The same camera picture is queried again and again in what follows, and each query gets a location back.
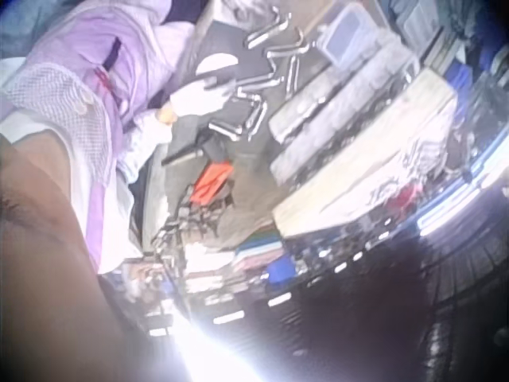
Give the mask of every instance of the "orange object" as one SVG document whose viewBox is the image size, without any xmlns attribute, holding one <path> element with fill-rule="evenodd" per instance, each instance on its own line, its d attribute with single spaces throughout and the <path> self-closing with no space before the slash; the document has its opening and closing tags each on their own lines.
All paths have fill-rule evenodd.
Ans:
<svg viewBox="0 0 509 382">
<path fill-rule="evenodd" d="M 190 201 L 198 205 L 209 204 L 232 172 L 233 166 L 228 162 L 209 165 L 196 182 Z"/>
</svg>

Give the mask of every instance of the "gloved hand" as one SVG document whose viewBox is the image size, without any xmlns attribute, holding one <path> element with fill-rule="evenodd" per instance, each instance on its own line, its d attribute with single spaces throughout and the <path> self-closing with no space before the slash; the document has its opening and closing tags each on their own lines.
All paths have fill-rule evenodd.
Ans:
<svg viewBox="0 0 509 382">
<path fill-rule="evenodd" d="M 215 77 L 198 80 L 185 85 L 169 97 L 173 112 L 177 117 L 186 115 L 206 115 L 221 110 L 235 90 L 235 81 L 214 86 Z"/>
</svg>

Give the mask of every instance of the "plastic container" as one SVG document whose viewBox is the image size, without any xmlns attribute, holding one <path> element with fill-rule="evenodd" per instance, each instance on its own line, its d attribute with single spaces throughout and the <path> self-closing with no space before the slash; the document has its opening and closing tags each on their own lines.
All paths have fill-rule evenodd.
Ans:
<svg viewBox="0 0 509 382">
<path fill-rule="evenodd" d="M 357 2 L 345 3 L 317 39 L 317 48 L 340 70 L 348 70 L 380 33 L 371 15 Z"/>
</svg>

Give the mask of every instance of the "skin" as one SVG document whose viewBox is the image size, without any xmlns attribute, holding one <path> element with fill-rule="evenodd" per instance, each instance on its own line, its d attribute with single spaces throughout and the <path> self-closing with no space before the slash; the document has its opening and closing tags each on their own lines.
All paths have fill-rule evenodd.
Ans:
<svg viewBox="0 0 509 382">
<path fill-rule="evenodd" d="M 69 184 L 55 135 L 17 146 L 0 135 L 2 369 L 14 380 L 132 380 L 139 358 L 99 288 Z"/>
</svg>

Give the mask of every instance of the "white mesh fabric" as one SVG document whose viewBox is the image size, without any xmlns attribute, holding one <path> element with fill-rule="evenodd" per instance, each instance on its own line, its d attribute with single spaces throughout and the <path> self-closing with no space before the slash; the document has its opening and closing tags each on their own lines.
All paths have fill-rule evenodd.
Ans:
<svg viewBox="0 0 509 382">
<path fill-rule="evenodd" d="M 73 73 L 56 64 L 22 68 L 2 92 L 15 106 L 39 113 L 54 123 L 73 149 L 85 155 L 95 181 L 110 175 L 110 120 L 100 99 Z"/>
</svg>

